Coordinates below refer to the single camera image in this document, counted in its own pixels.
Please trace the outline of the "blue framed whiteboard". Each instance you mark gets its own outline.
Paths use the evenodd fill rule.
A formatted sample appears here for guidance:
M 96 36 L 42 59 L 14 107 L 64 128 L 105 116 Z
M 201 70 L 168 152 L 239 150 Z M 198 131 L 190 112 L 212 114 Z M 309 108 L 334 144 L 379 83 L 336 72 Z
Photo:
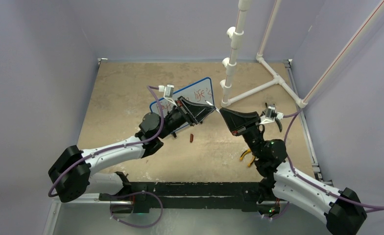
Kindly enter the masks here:
M 209 77 L 205 77 L 199 81 L 196 81 L 188 86 L 185 86 L 181 89 L 178 89 L 173 92 L 172 99 L 175 101 L 178 97 L 183 96 L 188 101 L 200 104 L 207 104 L 206 101 L 211 102 L 212 104 L 215 102 L 213 96 L 213 85 L 212 80 Z M 169 111 L 172 110 L 174 106 L 173 103 L 170 103 L 162 96 L 160 96 L 159 102 L 162 106 L 164 117 L 168 114 Z M 153 101 L 149 105 L 149 109 L 153 113 L 160 114 L 160 110 L 156 101 Z M 181 127 L 175 130 L 175 132 L 189 127 L 189 124 L 186 122 Z

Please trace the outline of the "red whiteboard marker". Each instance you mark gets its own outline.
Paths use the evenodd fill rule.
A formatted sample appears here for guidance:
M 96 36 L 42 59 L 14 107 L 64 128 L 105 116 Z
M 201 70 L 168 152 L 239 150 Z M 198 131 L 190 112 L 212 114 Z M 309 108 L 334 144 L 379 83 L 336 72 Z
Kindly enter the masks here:
M 214 104 L 212 104 L 211 102 L 209 102 L 207 100 L 205 102 L 210 106 L 210 109 L 212 112 L 220 113 L 220 109 L 218 107 L 216 107 Z

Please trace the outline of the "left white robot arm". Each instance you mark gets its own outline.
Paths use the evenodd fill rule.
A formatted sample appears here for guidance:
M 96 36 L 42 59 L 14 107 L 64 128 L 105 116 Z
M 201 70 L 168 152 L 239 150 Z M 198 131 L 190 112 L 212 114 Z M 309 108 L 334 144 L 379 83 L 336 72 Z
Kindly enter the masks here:
M 123 174 L 101 174 L 100 171 L 155 154 L 164 145 L 162 139 L 185 124 L 201 124 L 215 110 L 211 103 L 194 103 L 180 96 L 166 114 L 145 114 L 139 131 L 123 141 L 93 149 L 67 147 L 48 170 L 52 181 L 48 196 L 57 196 L 62 203 L 85 193 L 107 193 L 125 200 L 130 195 L 130 186 L 124 183 Z

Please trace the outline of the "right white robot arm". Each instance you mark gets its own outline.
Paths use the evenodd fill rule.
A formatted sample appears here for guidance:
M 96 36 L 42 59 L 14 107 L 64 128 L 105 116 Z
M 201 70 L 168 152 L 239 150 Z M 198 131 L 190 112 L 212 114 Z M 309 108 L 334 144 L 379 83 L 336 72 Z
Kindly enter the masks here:
M 257 112 L 219 110 L 233 136 L 242 136 L 262 176 L 259 202 L 273 197 L 292 203 L 322 221 L 333 235 L 355 235 L 367 218 L 359 197 L 350 188 L 328 186 L 294 168 L 281 139 L 265 140 Z

